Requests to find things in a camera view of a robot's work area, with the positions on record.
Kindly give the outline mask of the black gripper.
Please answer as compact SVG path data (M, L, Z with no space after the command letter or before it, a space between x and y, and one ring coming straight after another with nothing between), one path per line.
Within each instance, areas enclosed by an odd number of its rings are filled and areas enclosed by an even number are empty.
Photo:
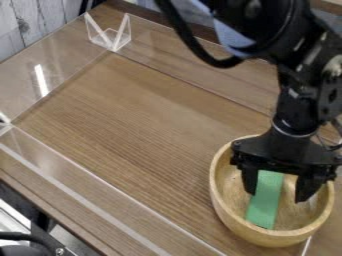
M307 201L321 186L337 178L342 159L333 147L313 141L319 126L294 127L281 118L271 120L261 135L232 142L231 164L242 171L243 187L254 195L259 170L295 175L295 202Z

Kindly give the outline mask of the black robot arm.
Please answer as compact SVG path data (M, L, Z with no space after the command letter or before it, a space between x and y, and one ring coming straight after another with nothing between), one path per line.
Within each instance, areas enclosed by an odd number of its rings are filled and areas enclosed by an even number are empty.
M310 0L191 0L214 20L231 56L218 59L195 38L171 0L155 0L195 56L216 68L250 58L277 66L279 96L271 127L232 143L231 164L244 190L257 192L263 170L297 176L295 200L306 201L337 178L342 143L313 139L333 125L342 136L342 36L313 13Z

